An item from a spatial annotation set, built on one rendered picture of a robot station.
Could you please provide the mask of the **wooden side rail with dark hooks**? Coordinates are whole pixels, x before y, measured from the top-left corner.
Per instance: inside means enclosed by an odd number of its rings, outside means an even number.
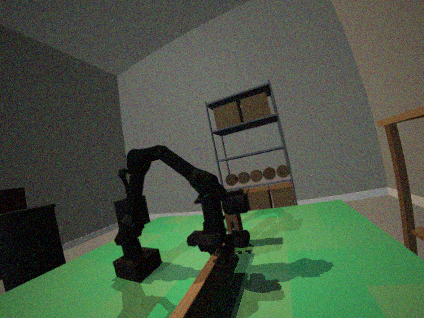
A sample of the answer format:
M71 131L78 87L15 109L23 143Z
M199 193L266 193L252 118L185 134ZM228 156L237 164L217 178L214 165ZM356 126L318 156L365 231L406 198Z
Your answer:
M169 318L206 318L236 253L234 246L226 265L222 247L212 253Z

